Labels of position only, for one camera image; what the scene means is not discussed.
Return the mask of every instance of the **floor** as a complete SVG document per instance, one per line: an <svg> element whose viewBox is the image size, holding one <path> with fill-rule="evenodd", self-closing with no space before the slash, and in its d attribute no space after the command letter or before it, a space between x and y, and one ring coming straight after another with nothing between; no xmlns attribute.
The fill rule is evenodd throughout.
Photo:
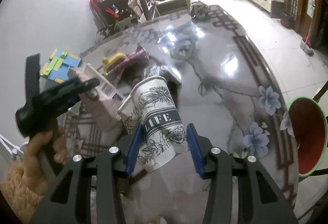
<svg viewBox="0 0 328 224"><path fill-rule="evenodd" d="M301 36L284 28L279 19L270 18L247 0L199 0L220 5L247 31L276 77L286 103L297 96L313 97L328 80L326 59L320 53L307 56L300 48ZM328 113L328 93L319 104ZM319 169L328 168L328 153ZM298 185L295 214L306 223L311 208L328 189L328 176L310 177Z"/></svg>

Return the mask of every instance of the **finger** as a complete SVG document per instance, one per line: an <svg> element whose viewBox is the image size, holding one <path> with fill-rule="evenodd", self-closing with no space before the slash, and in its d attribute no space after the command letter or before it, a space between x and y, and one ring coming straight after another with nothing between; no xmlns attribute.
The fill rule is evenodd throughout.
<svg viewBox="0 0 328 224"><path fill-rule="evenodd" d="M54 160L56 163L65 165L68 161L68 151L67 149L63 149L60 152L56 153L54 156Z"/></svg>
<svg viewBox="0 0 328 224"><path fill-rule="evenodd" d="M42 146L46 145L50 142L52 138L52 130L46 132L40 132L35 135L27 144L24 158L29 156L36 156L38 151L42 148Z"/></svg>
<svg viewBox="0 0 328 224"><path fill-rule="evenodd" d="M66 139L64 137L59 137L53 144L55 152L60 152L63 149L66 149Z"/></svg>

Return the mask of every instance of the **silver screw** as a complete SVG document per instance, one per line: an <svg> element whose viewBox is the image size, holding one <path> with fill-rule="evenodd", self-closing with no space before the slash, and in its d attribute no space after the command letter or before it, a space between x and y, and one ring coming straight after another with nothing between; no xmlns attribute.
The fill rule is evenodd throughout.
<svg viewBox="0 0 328 224"><path fill-rule="evenodd" d="M117 153L118 152L118 147L113 146L113 147L109 148L109 152L111 152L112 154Z"/></svg>
<svg viewBox="0 0 328 224"><path fill-rule="evenodd" d="M211 149L211 152L212 152L213 154L219 154L219 153L221 153L221 150L220 150L220 148L213 147L213 148Z"/></svg>
<svg viewBox="0 0 328 224"><path fill-rule="evenodd" d="M249 162L254 163L254 162L256 161L256 157L253 156L253 155L250 155L250 156L247 157L247 160L248 160Z"/></svg>
<svg viewBox="0 0 328 224"><path fill-rule="evenodd" d="M75 162L79 162L81 159L82 159L82 156L81 155L75 155L75 156L73 156L73 161L75 161Z"/></svg>

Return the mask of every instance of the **poster on door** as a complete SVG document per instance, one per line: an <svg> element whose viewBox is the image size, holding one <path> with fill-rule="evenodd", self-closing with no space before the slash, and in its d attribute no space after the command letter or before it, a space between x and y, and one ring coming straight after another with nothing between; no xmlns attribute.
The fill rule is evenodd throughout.
<svg viewBox="0 0 328 224"><path fill-rule="evenodd" d="M313 18L314 9L315 9L315 0L308 0L307 14L308 14L311 18Z"/></svg>

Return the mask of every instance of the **hand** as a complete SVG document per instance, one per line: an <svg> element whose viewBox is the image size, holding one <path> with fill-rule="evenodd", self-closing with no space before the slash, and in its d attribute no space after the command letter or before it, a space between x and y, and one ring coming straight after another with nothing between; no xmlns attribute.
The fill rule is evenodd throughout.
<svg viewBox="0 0 328 224"><path fill-rule="evenodd" d="M66 139L62 136L63 131L59 129L60 136L54 142L55 151L54 160L57 163L65 164L68 160L66 149ZM38 195L44 195L48 189L48 183L43 175L39 160L37 159L38 151L52 139L53 131L41 132L35 135L26 146L23 160L23 181L26 186Z"/></svg>

